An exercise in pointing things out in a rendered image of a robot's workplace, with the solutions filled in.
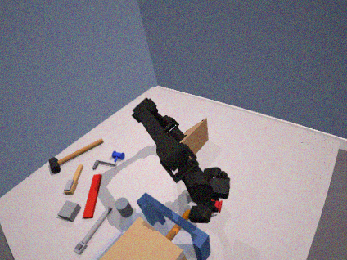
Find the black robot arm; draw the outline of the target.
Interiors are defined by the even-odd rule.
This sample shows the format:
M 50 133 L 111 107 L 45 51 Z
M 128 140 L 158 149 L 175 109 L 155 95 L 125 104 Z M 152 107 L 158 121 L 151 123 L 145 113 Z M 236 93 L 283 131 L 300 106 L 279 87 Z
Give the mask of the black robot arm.
M 156 143 L 156 153 L 166 172 L 176 183 L 181 179 L 184 181 L 196 204 L 203 204 L 212 197 L 228 199 L 230 178 L 226 172 L 219 171 L 214 178 L 205 176 L 192 150 L 187 144 L 179 143 L 186 135 L 178 128 L 178 122 L 170 116 L 160 115 L 156 107 L 154 101 L 146 97 L 132 109 L 132 116 L 138 123 L 142 123 Z M 178 172 L 174 176 L 171 170 Z

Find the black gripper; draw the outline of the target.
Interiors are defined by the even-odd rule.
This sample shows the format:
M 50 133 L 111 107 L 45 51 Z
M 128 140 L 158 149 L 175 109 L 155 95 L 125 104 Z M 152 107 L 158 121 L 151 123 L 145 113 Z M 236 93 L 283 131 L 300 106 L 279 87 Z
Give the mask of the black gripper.
M 219 167 L 206 168 L 204 170 L 204 174 L 205 176 L 209 175 L 213 178 L 214 176 L 218 175 L 219 171 L 222 171 Z M 219 201 L 219 198 L 212 197 L 212 200 L 210 199 L 209 201 L 203 204 L 197 204 L 197 206 L 192 206 L 187 217 L 188 220 L 190 220 L 193 223 L 209 223 L 212 211 L 214 213 L 219 212 L 215 207 L 216 201 Z

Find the grey cylinder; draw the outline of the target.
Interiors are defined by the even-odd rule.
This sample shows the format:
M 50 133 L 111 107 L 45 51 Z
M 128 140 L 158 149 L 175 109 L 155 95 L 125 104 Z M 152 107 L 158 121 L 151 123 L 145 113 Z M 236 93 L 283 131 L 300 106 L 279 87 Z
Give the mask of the grey cylinder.
M 133 214 L 133 208 L 126 198 L 117 199 L 115 207 L 118 209 L 121 217 L 127 218 Z

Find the grey metal rod with square end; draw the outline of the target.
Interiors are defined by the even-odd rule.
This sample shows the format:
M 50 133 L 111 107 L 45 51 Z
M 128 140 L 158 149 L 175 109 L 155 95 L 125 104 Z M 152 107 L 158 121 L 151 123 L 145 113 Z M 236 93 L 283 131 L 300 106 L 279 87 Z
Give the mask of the grey metal rod with square end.
M 103 223 L 103 221 L 106 219 L 111 210 L 112 208 L 108 206 L 106 208 L 106 211 L 100 216 L 95 225 L 91 228 L 90 232 L 88 232 L 87 235 L 83 238 L 83 240 L 76 245 L 76 248 L 74 250 L 77 253 L 81 255 L 83 251 L 87 248 L 86 243 L 90 241 L 90 238 L 92 238 L 94 233 L 98 230 L 98 227 Z

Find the grey crank handle with blue knob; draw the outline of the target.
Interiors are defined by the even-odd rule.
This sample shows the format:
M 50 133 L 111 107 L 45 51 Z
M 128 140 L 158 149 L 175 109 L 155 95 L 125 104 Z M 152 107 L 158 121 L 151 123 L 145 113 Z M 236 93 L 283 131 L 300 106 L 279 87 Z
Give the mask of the grey crank handle with blue knob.
M 101 163 L 101 164 L 109 164 L 109 165 L 112 165 L 112 166 L 116 166 L 117 163 L 116 163 L 116 160 L 118 158 L 124 160 L 125 158 L 125 153 L 116 153 L 116 151 L 114 151 L 112 154 L 111 154 L 112 158 L 115 158 L 114 161 L 109 161 L 109 160 L 106 160 L 106 159 L 98 159 L 96 158 L 96 163 L 93 165 L 92 169 L 93 170 L 96 170 L 97 167 L 98 167 L 98 164 Z

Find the black-headed mallet with wooden handle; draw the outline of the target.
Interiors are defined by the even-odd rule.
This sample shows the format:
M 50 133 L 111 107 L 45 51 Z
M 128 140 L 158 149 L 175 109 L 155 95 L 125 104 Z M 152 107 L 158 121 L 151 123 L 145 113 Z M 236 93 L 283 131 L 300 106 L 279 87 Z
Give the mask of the black-headed mallet with wooden handle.
M 49 160 L 49 164 L 50 164 L 50 167 L 51 167 L 51 170 L 52 170 L 52 173 L 53 174 L 58 174 L 61 170 L 61 165 L 64 164 L 65 162 L 71 160 L 71 159 L 74 159 L 76 157 L 78 157 L 79 155 L 81 155 L 82 153 L 84 153 L 85 151 L 87 150 L 90 150 L 92 149 L 94 146 L 99 146 L 100 144 L 104 143 L 103 139 L 100 139 L 98 141 L 95 141 L 93 142 L 91 145 L 87 145 L 85 146 L 84 148 L 80 149 L 80 150 L 77 150 L 76 152 L 74 152 L 73 154 L 69 155 L 69 156 L 66 156 L 65 158 L 63 159 L 60 159 L 58 161 L 57 158 L 53 157 L 53 158 L 50 158 Z

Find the blue flat bar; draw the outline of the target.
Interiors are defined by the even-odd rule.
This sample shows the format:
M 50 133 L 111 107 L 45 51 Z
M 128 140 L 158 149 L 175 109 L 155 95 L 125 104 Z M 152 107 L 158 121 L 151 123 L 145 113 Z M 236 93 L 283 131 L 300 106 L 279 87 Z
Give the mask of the blue flat bar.
M 159 210 L 166 213 L 168 216 L 170 216 L 174 221 L 179 222 L 181 225 L 183 225 L 185 228 L 187 228 L 192 233 L 198 235 L 201 239 L 205 241 L 206 249 L 207 249 L 207 258 L 210 255 L 210 237 L 208 234 L 203 232 L 200 228 L 197 226 L 192 225 L 189 221 L 185 220 L 183 217 L 179 216 L 174 211 L 170 210 L 166 206 L 164 206 L 161 202 L 153 198 L 151 195 L 148 195 L 147 193 L 143 194 L 142 197 L 147 199 L 149 202 L 154 204 Z

